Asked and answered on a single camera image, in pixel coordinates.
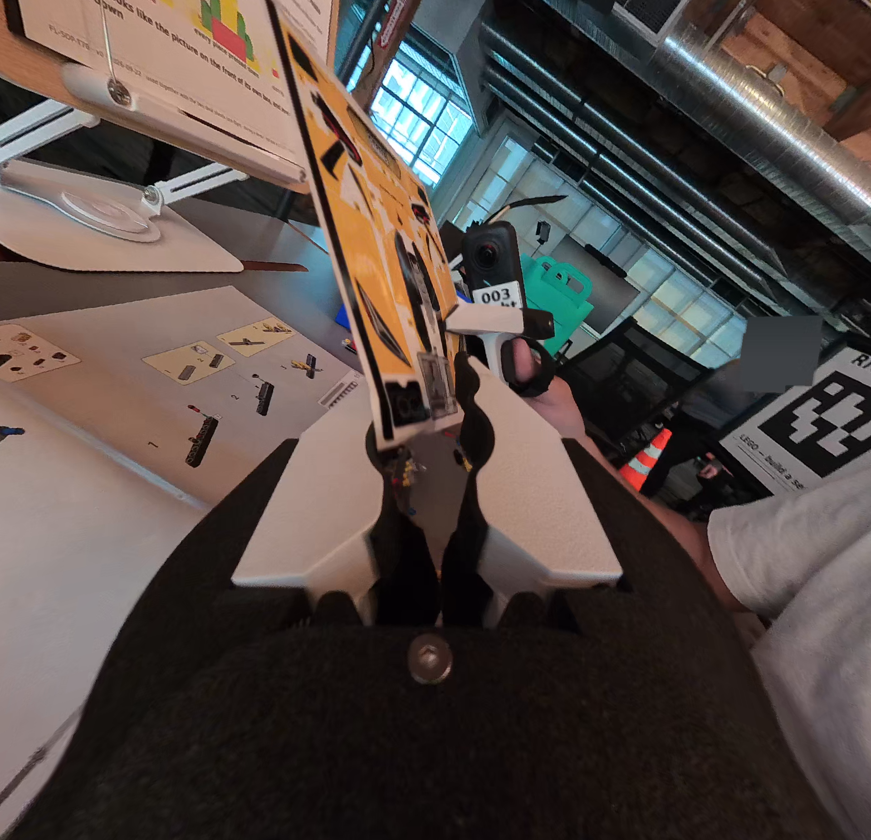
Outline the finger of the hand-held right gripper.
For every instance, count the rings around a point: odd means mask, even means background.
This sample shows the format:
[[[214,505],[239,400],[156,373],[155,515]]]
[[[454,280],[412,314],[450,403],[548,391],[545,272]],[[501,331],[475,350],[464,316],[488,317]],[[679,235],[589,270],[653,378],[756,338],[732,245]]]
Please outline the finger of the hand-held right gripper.
[[[510,335],[524,333],[523,309],[506,305],[458,303],[444,320],[446,332],[460,335]]]

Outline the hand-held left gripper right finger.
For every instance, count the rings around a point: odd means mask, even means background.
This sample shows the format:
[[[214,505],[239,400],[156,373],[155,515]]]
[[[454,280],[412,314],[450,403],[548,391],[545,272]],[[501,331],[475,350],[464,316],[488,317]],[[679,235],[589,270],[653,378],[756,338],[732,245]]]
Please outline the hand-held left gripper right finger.
[[[476,357],[455,360],[470,471],[441,563],[441,620],[494,628],[517,595],[615,588],[623,568],[567,444]]]

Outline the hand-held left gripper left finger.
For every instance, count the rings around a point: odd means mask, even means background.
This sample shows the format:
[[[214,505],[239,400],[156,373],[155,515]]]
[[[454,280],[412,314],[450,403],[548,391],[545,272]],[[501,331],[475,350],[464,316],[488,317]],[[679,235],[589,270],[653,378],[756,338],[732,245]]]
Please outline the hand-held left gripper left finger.
[[[312,605],[346,594],[376,619],[379,579],[369,539],[383,503],[383,476],[367,451],[373,423],[366,388],[353,391],[307,429],[232,576],[236,587],[301,588]]]

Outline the yellow sticker sheet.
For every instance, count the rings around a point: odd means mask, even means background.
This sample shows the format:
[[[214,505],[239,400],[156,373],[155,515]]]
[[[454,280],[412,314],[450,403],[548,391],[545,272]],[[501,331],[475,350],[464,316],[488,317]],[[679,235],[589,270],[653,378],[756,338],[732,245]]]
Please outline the yellow sticker sheet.
[[[265,0],[385,451],[462,421],[448,328],[460,303],[423,185],[274,0]]]

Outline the person's right forearm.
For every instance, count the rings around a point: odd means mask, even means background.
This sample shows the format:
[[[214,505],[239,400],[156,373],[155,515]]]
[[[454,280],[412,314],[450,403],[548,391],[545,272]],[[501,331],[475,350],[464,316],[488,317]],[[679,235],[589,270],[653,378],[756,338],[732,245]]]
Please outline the person's right forearm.
[[[631,487],[630,483],[618,474],[618,471],[610,464],[603,454],[597,449],[594,442],[583,432],[575,434],[572,439],[579,442],[588,454],[613,478],[623,486],[629,495],[640,503],[647,511],[659,521],[659,523],[677,541],[682,549],[693,561],[707,584],[712,588],[720,603],[734,613],[747,613],[749,610],[731,592],[725,584],[713,558],[712,546],[709,540],[706,526],[693,523],[683,515],[664,508],[650,498],[647,498]]]

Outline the open lego instruction booklet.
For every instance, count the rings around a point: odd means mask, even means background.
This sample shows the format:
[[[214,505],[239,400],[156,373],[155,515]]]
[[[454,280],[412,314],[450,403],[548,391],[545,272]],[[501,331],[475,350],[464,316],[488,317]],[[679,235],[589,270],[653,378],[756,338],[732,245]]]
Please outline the open lego instruction booklet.
[[[2,323],[2,835],[167,557],[364,385],[233,287]]]

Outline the person's right hand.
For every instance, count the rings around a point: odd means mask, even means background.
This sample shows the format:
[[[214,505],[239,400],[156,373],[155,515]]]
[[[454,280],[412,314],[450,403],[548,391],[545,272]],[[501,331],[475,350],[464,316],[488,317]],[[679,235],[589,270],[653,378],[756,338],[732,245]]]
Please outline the person's right hand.
[[[517,337],[512,342],[516,384],[526,391],[537,391],[528,396],[527,403],[566,439],[578,442],[587,440],[582,415],[577,408],[571,388],[560,377],[551,377],[547,388],[543,387],[543,367],[539,355],[528,343]]]

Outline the teal fabric bag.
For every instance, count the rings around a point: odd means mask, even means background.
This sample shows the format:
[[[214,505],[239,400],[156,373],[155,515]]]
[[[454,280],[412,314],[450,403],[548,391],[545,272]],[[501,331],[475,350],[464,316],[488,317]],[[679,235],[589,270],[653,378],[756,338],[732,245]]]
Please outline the teal fabric bag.
[[[549,257],[522,254],[521,269],[527,306],[552,314],[554,336],[543,346],[555,356],[593,310],[592,281],[572,264]]]

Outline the orange traffic cone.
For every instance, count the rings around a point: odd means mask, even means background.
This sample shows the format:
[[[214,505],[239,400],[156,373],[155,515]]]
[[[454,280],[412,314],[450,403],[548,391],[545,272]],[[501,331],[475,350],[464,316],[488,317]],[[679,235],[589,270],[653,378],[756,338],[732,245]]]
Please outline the orange traffic cone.
[[[661,429],[655,437],[650,440],[646,447],[639,450],[632,458],[623,466],[620,467],[618,473],[620,477],[635,491],[640,492],[644,487],[648,476],[653,468],[658,464],[659,459],[666,449],[672,432],[668,428]]]

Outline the white sign with black marker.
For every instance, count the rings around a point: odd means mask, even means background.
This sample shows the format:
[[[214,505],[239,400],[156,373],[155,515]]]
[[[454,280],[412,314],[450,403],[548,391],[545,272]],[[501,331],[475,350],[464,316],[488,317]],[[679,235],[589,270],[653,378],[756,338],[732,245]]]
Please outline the white sign with black marker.
[[[869,338],[845,336],[828,347],[810,386],[760,399],[723,430],[718,448],[735,474],[771,496],[868,470]]]

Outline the white air vent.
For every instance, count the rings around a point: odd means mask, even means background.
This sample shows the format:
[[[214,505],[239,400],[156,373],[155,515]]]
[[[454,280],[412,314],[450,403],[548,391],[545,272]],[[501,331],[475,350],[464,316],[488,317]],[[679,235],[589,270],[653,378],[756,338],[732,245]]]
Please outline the white air vent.
[[[679,22],[691,0],[615,0],[612,15],[657,48]]]

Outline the wooden document stand white base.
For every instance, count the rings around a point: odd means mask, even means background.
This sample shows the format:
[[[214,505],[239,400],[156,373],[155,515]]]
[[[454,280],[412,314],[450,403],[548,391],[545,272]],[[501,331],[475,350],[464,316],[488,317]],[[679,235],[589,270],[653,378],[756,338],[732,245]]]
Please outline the wooden document stand white base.
[[[247,178],[308,193],[304,151],[286,161],[235,139],[143,91],[25,39],[2,0],[2,78],[44,100],[2,123],[2,246],[38,264],[98,272],[237,273],[242,263],[172,205]],[[114,122],[206,164],[144,187],[58,171],[24,158],[57,139]]]

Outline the printed instruction sheet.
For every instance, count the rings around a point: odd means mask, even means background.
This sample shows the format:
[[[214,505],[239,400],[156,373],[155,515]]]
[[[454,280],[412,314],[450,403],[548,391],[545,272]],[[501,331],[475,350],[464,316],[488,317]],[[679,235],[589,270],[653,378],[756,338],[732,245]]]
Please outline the printed instruction sheet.
[[[336,0],[270,0],[321,62]],[[16,32],[94,70],[107,67],[186,115],[286,161],[300,149],[267,0],[8,0]]]

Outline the silver ventilation duct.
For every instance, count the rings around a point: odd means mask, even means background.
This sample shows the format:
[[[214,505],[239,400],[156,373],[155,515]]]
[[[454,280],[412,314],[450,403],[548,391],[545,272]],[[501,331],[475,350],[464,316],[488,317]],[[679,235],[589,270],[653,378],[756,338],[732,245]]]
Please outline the silver ventilation duct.
[[[792,184],[840,225],[869,225],[869,164],[764,78],[707,48],[695,27],[670,34],[648,67],[660,94],[757,171]]]

